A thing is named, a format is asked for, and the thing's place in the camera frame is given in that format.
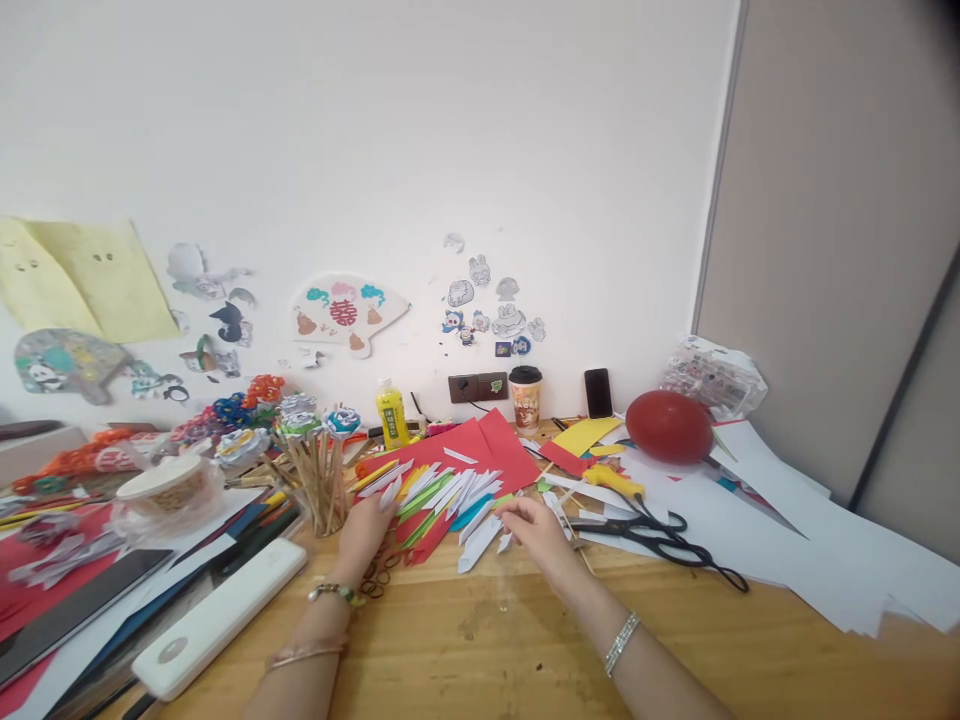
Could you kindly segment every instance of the balloon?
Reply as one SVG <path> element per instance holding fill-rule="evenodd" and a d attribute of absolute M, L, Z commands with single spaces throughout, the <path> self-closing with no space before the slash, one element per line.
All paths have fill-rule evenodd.
<path fill-rule="evenodd" d="M 627 432 L 650 457 L 676 465 L 702 460 L 713 447 L 706 411 L 670 390 L 653 390 L 634 400 L 627 410 Z"/>

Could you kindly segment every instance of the paper cup lid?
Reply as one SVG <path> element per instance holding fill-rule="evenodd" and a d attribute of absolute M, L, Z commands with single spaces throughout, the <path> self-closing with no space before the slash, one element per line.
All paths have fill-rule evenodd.
<path fill-rule="evenodd" d="M 196 475 L 201 467 L 203 467 L 203 458 L 199 455 L 182 455 L 168 460 L 121 485 L 117 490 L 117 500 L 133 500 L 156 495 L 174 487 L 191 475 Z"/>

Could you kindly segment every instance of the rabbit cutout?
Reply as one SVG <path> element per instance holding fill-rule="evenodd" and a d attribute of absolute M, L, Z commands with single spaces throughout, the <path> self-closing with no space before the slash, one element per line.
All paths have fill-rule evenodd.
<path fill-rule="evenodd" d="M 490 266 L 483 255 L 470 258 L 470 279 L 474 285 L 486 285 L 490 282 Z"/>

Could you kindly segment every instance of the beaded bracelet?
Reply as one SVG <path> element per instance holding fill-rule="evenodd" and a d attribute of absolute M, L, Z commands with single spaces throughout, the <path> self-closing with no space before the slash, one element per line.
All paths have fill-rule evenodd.
<path fill-rule="evenodd" d="M 317 585 L 313 590 L 310 591 L 310 594 L 307 595 L 307 600 L 313 602 L 318 597 L 328 592 L 336 593 L 342 597 L 344 600 L 350 603 L 350 607 L 358 608 L 367 602 L 362 597 L 357 595 L 352 589 L 348 588 L 346 585 L 341 585 L 340 583 L 334 583 L 332 585 L 330 583 L 324 583 L 322 585 Z"/>

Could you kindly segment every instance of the power socket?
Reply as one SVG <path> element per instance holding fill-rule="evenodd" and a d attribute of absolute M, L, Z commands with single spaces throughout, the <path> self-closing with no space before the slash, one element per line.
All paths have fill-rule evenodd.
<path fill-rule="evenodd" d="M 506 400 L 509 397 L 506 373 L 480 373 L 477 380 L 480 383 L 480 402 Z"/>
<path fill-rule="evenodd" d="M 447 378 L 450 385 L 450 402 L 477 402 L 480 399 L 480 381 L 476 375 L 451 375 Z"/>

